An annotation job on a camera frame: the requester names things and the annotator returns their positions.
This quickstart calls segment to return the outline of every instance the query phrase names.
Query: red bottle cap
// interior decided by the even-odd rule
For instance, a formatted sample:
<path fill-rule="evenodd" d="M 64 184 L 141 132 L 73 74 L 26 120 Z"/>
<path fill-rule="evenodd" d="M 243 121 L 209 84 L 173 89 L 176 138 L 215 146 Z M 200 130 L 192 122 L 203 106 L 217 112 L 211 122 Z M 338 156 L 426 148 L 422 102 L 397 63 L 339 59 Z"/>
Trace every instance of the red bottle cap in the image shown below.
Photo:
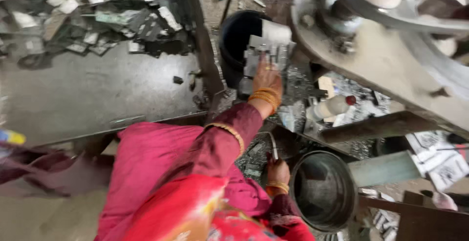
<path fill-rule="evenodd" d="M 349 95 L 348 97 L 345 98 L 345 102 L 348 105 L 354 105 L 356 103 L 356 98 L 353 95 Z"/>

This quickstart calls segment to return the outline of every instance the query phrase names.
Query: woman's right hand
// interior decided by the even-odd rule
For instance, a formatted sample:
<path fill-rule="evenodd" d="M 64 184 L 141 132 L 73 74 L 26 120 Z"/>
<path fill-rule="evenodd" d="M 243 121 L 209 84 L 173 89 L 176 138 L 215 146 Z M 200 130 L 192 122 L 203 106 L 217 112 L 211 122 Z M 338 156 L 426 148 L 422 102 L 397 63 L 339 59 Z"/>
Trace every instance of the woman's right hand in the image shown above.
<path fill-rule="evenodd" d="M 252 82 L 253 92 L 261 88 L 271 88 L 282 96 L 282 77 L 277 67 L 267 60 L 265 52 L 261 53 L 257 72 Z"/>

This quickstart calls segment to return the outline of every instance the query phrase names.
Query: wire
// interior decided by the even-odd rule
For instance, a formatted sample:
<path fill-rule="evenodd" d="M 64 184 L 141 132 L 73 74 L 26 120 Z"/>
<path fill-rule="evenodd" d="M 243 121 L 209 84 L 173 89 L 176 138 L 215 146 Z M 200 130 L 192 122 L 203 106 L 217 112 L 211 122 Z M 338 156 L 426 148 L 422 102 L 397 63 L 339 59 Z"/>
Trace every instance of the wire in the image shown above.
<path fill-rule="evenodd" d="M 275 160 L 278 160 L 277 145 L 275 144 L 275 139 L 273 138 L 272 133 L 270 133 L 270 132 L 268 132 L 268 131 L 261 131 L 261 132 L 258 132 L 258 134 L 269 134 L 269 135 L 270 135 L 270 138 L 272 139 L 273 158 L 274 158 Z"/>

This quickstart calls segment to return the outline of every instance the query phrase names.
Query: metal bucket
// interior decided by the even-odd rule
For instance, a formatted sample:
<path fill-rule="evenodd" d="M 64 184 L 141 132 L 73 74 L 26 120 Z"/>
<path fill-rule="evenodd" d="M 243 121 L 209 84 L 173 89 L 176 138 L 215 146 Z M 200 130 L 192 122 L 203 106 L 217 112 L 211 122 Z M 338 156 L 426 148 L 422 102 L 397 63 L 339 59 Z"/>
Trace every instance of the metal bucket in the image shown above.
<path fill-rule="evenodd" d="M 343 229 L 354 216 L 358 200 L 347 164 L 322 150 L 307 153 L 296 162 L 290 196 L 306 224 L 321 232 Z"/>

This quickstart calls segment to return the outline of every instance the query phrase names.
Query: hand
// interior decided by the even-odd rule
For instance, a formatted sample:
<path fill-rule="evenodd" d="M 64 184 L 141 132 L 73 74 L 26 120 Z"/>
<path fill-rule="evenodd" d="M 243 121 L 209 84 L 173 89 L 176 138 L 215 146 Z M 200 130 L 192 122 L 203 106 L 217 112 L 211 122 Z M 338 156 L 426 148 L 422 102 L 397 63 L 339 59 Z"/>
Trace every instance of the hand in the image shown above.
<path fill-rule="evenodd" d="M 261 54 L 252 86 L 253 92 L 260 88 L 272 88 L 274 91 L 278 92 L 280 96 L 282 95 L 282 78 L 275 68 L 275 65 L 267 61 L 265 52 Z M 261 99 L 253 99 L 248 103 L 259 111 L 262 119 L 266 119 L 273 109 L 273 106 L 269 102 Z"/>
<path fill-rule="evenodd" d="M 272 157 L 269 158 L 269 162 L 267 164 L 267 181 L 276 181 L 282 182 L 287 184 L 290 182 L 290 169 L 288 164 L 282 160 L 274 160 Z M 280 188 L 269 188 L 269 195 L 276 196 L 279 194 L 288 194 L 284 190 Z"/>
<path fill-rule="evenodd" d="M 253 92 L 260 88 L 272 88 L 282 95 L 282 77 L 274 64 L 266 59 L 266 53 L 262 52 L 257 72 L 252 83 Z"/>

